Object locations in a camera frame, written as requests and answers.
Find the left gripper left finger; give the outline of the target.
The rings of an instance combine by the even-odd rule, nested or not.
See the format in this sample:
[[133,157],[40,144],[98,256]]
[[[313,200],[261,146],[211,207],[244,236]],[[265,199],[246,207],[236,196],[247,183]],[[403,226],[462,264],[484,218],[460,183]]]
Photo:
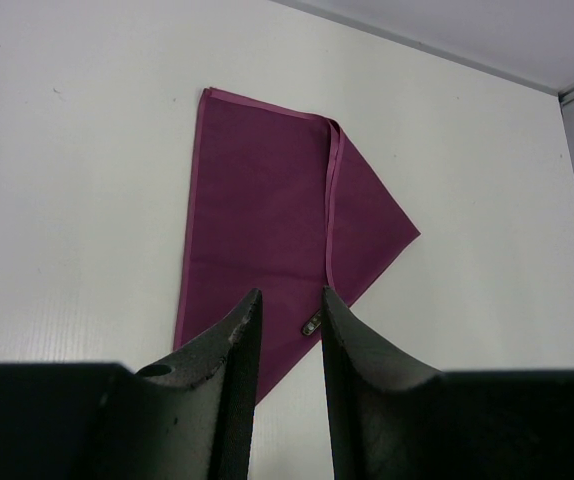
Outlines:
[[244,479],[262,296],[166,357],[0,363],[0,479]]

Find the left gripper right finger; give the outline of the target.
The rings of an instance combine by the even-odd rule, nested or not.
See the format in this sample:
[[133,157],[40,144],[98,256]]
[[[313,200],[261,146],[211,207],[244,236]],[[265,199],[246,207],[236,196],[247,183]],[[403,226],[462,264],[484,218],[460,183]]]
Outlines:
[[574,369],[441,371],[322,296],[338,479],[574,479]]

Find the steak knife with dark handle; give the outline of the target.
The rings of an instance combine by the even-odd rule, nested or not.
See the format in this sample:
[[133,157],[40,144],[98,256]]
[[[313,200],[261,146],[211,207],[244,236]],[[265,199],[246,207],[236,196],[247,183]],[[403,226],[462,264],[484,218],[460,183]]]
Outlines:
[[309,320],[307,320],[301,328],[303,336],[313,335],[322,323],[322,312],[316,312]]

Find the purple cloth napkin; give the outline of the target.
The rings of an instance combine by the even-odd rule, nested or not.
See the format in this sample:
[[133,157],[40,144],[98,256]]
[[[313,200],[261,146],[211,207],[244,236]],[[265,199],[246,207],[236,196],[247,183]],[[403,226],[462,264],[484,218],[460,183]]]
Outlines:
[[333,119],[207,88],[195,128],[174,342],[250,290],[263,297],[257,394],[318,342],[301,328],[333,288],[355,303],[419,236]]

